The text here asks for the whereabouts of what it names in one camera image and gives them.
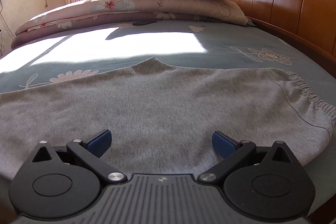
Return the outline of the teal floral bed sheet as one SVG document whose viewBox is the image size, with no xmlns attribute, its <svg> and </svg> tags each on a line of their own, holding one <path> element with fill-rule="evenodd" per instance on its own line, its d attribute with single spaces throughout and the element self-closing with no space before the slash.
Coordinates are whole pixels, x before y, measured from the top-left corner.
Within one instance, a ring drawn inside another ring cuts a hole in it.
<svg viewBox="0 0 336 224">
<path fill-rule="evenodd" d="M 284 40 L 255 27 L 173 20 L 106 24 L 36 39 L 1 59 L 1 94 L 128 68 L 151 58 L 182 68 L 281 69 L 297 74 L 335 107 L 335 78 Z M 327 147 L 303 166 L 316 188 L 316 209 L 335 194 L 335 132 Z M 12 179 L 1 176 L 3 209 L 11 208 Z"/>
</svg>

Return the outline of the pink floral folded quilt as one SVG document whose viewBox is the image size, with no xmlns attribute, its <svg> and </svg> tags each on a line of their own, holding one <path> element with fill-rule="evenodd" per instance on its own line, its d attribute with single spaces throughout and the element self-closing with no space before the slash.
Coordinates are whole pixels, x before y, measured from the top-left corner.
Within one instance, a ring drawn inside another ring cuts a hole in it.
<svg viewBox="0 0 336 224">
<path fill-rule="evenodd" d="M 251 21 L 229 0 L 83 0 L 44 12 L 22 24 L 11 49 L 45 36 L 109 23 L 215 20 L 247 26 Z"/>
</svg>

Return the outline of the grey sweatpants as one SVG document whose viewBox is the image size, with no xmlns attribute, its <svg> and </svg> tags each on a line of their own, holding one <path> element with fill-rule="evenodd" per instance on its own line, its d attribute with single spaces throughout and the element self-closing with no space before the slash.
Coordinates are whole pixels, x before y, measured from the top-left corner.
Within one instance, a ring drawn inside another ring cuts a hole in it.
<svg viewBox="0 0 336 224">
<path fill-rule="evenodd" d="M 335 107 L 276 68 L 172 67 L 155 58 L 115 71 L 1 94 L 1 176 L 40 140 L 64 145 L 103 129 L 106 162 L 125 173 L 199 174 L 217 162 L 211 134 L 260 146 L 284 141 L 301 164 L 335 132 Z"/>
</svg>

